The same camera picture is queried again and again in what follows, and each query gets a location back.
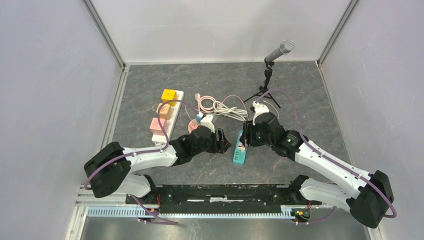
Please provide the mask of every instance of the pink cable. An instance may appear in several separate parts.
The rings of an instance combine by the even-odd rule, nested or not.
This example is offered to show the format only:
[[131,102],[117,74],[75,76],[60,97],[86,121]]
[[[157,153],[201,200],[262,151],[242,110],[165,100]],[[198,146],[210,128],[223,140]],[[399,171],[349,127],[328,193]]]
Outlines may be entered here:
[[[228,96],[226,96],[224,98],[224,100],[222,100],[221,103],[224,103],[225,100],[227,100],[229,97],[237,97],[238,99],[240,99],[241,103],[243,104],[244,110],[246,112],[248,112],[248,109],[246,108],[245,102],[243,102],[243,100],[239,96],[237,96],[237,95],[234,95],[234,94],[228,95]],[[204,100],[211,100],[212,102],[216,102],[217,100],[215,98],[213,98],[212,96],[205,95],[205,96],[200,97],[200,94],[196,93],[194,95],[194,99],[197,101],[198,112],[202,112],[204,114],[211,114],[211,113],[214,112],[214,106],[213,106],[213,104],[212,104],[212,107],[204,107],[202,105],[202,101],[204,101]],[[190,119],[190,121],[193,120],[190,117],[189,112],[187,111],[187,105],[185,106],[185,113],[187,114],[187,116]]]

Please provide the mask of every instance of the power strip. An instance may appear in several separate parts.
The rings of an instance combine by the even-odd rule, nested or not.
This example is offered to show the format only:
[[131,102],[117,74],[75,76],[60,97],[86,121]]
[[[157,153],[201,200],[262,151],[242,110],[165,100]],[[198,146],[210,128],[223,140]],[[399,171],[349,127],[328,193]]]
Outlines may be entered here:
[[237,165],[245,164],[246,151],[248,150],[248,148],[243,147],[242,143],[240,142],[242,134],[242,130],[238,132],[237,140],[235,141],[234,156],[232,157],[232,162]]
[[[184,98],[184,92],[183,91],[175,91],[176,92],[176,99],[178,100],[183,100]],[[172,116],[169,118],[169,120],[167,120],[168,124],[168,129],[166,131],[166,134],[168,135],[168,138],[171,139],[172,136],[172,132],[174,130],[174,126],[175,126],[175,122],[177,121],[177,117],[178,117],[178,113],[180,112],[180,108],[181,108],[181,102],[176,102],[175,106],[171,106],[172,109]],[[165,138],[165,136],[162,135],[156,135],[153,134],[153,136],[151,137],[151,141],[155,144],[155,145],[163,145],[167,143],[167,139]]]
[[[295,219],[290,207],[281,207],[281,213],[160,213],[161,218],[179,219]],[[90,206],[88,217],[152,218],[141,207]]]

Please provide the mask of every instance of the microphone grille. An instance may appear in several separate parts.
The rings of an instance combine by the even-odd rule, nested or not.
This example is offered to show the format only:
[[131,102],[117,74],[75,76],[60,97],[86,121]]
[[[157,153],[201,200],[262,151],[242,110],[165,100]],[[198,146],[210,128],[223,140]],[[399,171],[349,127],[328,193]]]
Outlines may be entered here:
[[279,45],[279,49],[281,50],[281,52],[283,52],[284,54],[288,54],[290,53],[293,49],[295,48],[295,42],[292,40],[284,40],[281,42],[281,44]]

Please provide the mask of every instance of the metal frame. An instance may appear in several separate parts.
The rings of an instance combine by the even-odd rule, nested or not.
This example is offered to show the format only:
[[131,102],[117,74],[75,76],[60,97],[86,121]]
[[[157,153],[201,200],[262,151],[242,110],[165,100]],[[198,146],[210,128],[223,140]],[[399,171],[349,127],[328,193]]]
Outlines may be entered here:
[[128,71],[130,66],[126,66],[120,74],[119,82],[116,88],[115,97],[110,109],[109,119],[107,120],[106,129],[104,130],[103,140],[97,151],[104,148],[107,144],[112,142],[114,136],[115,125],[117,124],[118,113],[121,107],[122,97],[124,95],[125,84],[127,83]]
[[324,78],[324,73],[323,73],[322,65],[321,64],[318,64],[318,62],[317,62],[316,63],[316,66],[318,67],[319,75],[321,75],[322,82],[324,83],[325,92],[327,93],[327,98],[328,98],[328,101],[330,103],[330,107],[331,107],[332,113],[334,115],[335,123],[337,124],[337,128],[338,128],[338,131],[339,131],[340,136],[341,136],[343,147],[344,147],[344,149],[346,149],[346,152],[347,152],[347,160],[348,160],[347,163],[353,165],[354,162],[352,162],[351,153],[349,151],[348,146],[346,145],[345,133],[342,131],[342,128],[341,128],[341,125],[340,125],[340,121],[339,121],[339,117],[338,117],[338,114],[337,114],[337,111],[336,111],[336,108],[334,107],[334,104],[333,104],[333,102],[331,100],[332,99],[332,95],[331,95],[331,93],[329,91],[329,87],[327,86],[327,83],[326,83],[325,78]]
[[333,48],[334,43],[336,42],[337,38],[339,37],[340,32],[345,27],[346,22],[348,21],[349,17],[351,16],[352,12],[354,11],[354,9],[357,6],[359,1],[360,0],[350,0],[349,4],[347,5],[346,9],[343,12],[343,15],[341,16],[340,20],[338,21],[337,26],[335,27],[334,31],[332,32],[330,39],[328,40],[327,44],[325,45],[324,50],[321,53],[321,56],[319,56],[318,61],[316,61],[316,63],[318,65],[322,65],[324,63],[324,61],[326,60],[330,50]]
[[[149,208],[158,209],[159,205],[151,205]],[[295,219],[291,216],[291,211],[291,207],[281,206],[280,213],[159,213],[158,216],[168,219]],[[87,217],[152,219],[153,215],[146,213],[137,205],[90,206]]]
[[110,51],[113,54],[113,57],[115,58],[118,65],[124,69],[126,66],[126,63],[122,59],[117,47],[114,44],[114,41],[112,41],[111,36],[108,33],[108,30],[106,30],[105,25],[103,24],[102,19],[99,16],[99,13],[97,12],[93,2],[91,0],[82,0],[85,7],[87,8],[88,13],[90,14],[91,18],[93,19],[93,22],[95,23],[96,27],[100,31],[101,36],[103,37],[104,41],[106,42],[107,46],[109,47]]
[[76,206],[73,209],[72,218],[66,232],[66,240],[80,240],[86,222],[88,206]]
[[369,233],[369,238],[371,240],[385,240],[386,238],[382,235],[382,233],[380,232],[380,228],[377,227],[376,229],[373,228],[369,228],[368,227],[368,233]]

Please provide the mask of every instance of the microphone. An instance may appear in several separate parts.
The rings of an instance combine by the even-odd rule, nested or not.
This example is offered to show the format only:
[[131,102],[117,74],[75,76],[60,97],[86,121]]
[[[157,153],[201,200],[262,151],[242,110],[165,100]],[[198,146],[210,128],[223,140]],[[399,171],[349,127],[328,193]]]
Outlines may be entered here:
[[289,54],[295,48],[295,42],[292,40],[284,40],[273,52],[265,57],[265,62],[270,63],[284,54]]

